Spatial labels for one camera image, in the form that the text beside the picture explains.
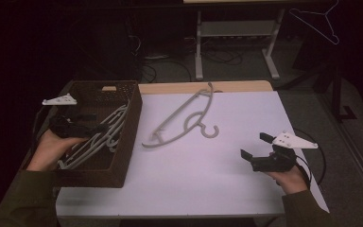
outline floor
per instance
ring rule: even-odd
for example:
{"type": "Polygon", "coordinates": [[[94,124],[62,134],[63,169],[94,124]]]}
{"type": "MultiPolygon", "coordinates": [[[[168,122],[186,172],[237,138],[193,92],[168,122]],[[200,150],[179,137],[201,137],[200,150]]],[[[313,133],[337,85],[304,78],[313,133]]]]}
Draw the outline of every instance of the floor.
{"type": "MultiPolygon", "coordinates": [[[[303,72],[291,68],[300,40],[278,41],[273,59],[281,79],[270,78],[263,60],[261,48],[267,41],[220,41],[210,40],[204,48],[203,81],[217,80],[268,80],[273,87],[286,84],[303,72]]],[[[194,81],[194,49],[183,58],[168,58],[162,53],[146,60],[143,83],[194,81]]],[[[290,90],[279,91],[289,120],[296,134],[308,140],[314,139],[326,158],[326,171],[320,190],[333,218],[345,227],[363,226],[363,103],[355,87],[343,80],[342,106],[349,106],[356,119],[338,123],[331,115],[331,89],[316,94],[312,85],[316,78],[306,80],[290,90]]],[[[323,170],[319,150],[305,150],[307,161],[317,181],[323,170]]],[[[270,225],[271,218],[256,218],[258,226],[285,226],[283,217],[270,225]]],[[[119,220],[63,219],[64,226],[119,226],[119,220]]]]}

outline dark background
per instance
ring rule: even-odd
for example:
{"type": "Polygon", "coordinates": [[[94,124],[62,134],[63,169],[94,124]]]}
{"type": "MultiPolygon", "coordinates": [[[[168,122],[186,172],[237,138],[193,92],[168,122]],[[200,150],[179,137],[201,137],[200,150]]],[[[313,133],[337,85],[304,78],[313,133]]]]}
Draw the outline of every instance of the dark background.
{"type": "MultiPolygon", "coordinates": [[[[88,7],[84,3],[88,1],[60,1],[60,5],[51,1],[0,1],[0,200],[26,155],[33,119],[43,99],[57,95],[74,78],[138,79],[139,60],[130,54],[132,44],[125,36],[128,29],[147,40],[147,49],[157,45],[155,48],[169,50],[195,22],[191,12],[183,17],[178,12],[177,18],[182,20],[164,12],[168,20],[162,22],[143,13],[131,17],[130,24],[123,24],[114,23],[126,18],[120,13],[85,17],[58,10],[58,6],[88,7]],[[165,34],[171,41],[158,42],[159,35],[150,33],[160,30],[157,23],[167,29],[165,34]]],[[[337,49],[343,59],[344,78],[363,98],[363,1],[341,0],[330,19],[336,25],[339,46],[323,39],[304,40],[303,61],[297,67],[314,67],[337,49]]]]}

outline white hanger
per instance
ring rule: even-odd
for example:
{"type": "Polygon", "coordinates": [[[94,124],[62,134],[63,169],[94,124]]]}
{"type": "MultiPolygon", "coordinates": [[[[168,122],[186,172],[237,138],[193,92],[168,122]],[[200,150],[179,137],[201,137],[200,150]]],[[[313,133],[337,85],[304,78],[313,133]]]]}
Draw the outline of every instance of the white hanger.
{"type": "Polygon", "coordinates": [[[327,39],[328,41],[330,41],[332,44],[338,44],[340,42],[339,38],[337,35],[335,35],[335,31],[333,30],[332,28],[332,25],[328,19],[328,14],[329,12],[335,7],[338,5],[338,0],[337,2],[332,6],[330,7],[326,12],[311,12],[311,11],[301,11],[301,10],[298,10],[298,9],[291,9],[289,11],[289,13],[293,16],[295,16],[296,18],[298,18],[299,20],[301,20],[302,22],[304,22],[305,24],[307,24],[308,26],[312,27],[314,30],[316,30],[320,35],[322,35],[325,39],[327,39]],[[332,37],[334,38],[334,40],[332,40],[331,38],[329,38],[328,36],[326,36],[325,34],[323,34],[321,31],[319,31],[318,29],[316,29],[314,26],[310,25],[309,23],[305,22],[304,19],[300,18],[299,15],[296,15],[294,14],[295,12],[298,12],[298,13],[309,13],[309,14],[315,14],[315,15],[322,15],[325,17],[325,20],[326,22],[328,23],[329,27],[331,28],[332,30],[332,37]]]}

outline table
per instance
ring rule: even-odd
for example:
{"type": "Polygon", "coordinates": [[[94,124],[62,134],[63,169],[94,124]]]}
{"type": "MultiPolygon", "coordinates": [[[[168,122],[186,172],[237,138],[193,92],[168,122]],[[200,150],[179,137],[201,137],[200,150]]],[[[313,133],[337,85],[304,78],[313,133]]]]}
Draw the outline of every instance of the table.
{"type": "MultiPolygon", "coordinates": [[[[219,135],[208,139],[194,129],[171,144],[149,149],[143,148],[142,143],[149,141],[152,129],[197,88],[207,87],[207,83],[141,84],[143,110],[125,186],[62,188],[57,199],[58,217],[282,215],[282,189],[265,174],[253,172],[251,165],[240,157],[241,148],[254,157],[268,156],[271,146],[259,139],[259,132],[293,131],[278,94],[271,91],[266,81],[213,82],[213,85],[215,90],[223,92],[214,93],[203,123],[208,129],[217,125],[219,135]],[[159,94],[160,87],[164,87],[164,93],[170,88],[173,94],[159,94]],[[154,91],[159,95],[149,95],[154,91]]],[[[192,102],[187,114],[193,109],[202,109],[203,103],[206,103],[205,97],[192,102]]],[[[174,129],[169,124],[164,136],[174,129]]],[[[296,153],[303,157],[300,149],[296,153]]],[[[311,191],[320,207],[328,210],[316,183],[312,183],[311,191]]]]}

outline plastic hanger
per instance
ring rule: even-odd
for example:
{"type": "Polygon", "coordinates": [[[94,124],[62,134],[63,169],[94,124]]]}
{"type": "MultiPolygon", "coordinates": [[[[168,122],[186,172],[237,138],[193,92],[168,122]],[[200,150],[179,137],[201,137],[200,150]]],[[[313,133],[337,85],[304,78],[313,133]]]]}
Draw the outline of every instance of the plastic hanger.
{"type": "Polygon", "coordinates": [[[289,11],[289,13],[291,15],[293,15],[294,17],[296,17],[297,19],[301,20],[302,22],[304,22],[305,24],[307,24],[308,26],[310,26],[311,28],[313,28],[314,30],[316,30],[320,35],[322,35],[325,39],[327,39],[328,41],[330,41],[332,44],[338,44],[340,42],[339,38],[337,35],[335,35],[335,31],[333,30],[333,27],[329,21],[329,18],[328,18],[328,14],[329,12],[335,7],[338,5],[338,0],[337,2],[331,6],[326,12],[311,12],[311,11],[301,11],[301,10],[298,10],[298,9],[291,9],[289,11]],[[324,17],[325,21],[327,22],[328,26],[330,27],[331,29],[331,32],[332,32],[332,37],[328,37],[327,35],[323,34],[319,29],[317,29],[316,27],[314,27],[313,25],[309,24],[308,22],[306,22],[301,16],[300,14],[314,14],[314,15],[321,15],[324,17]]]}

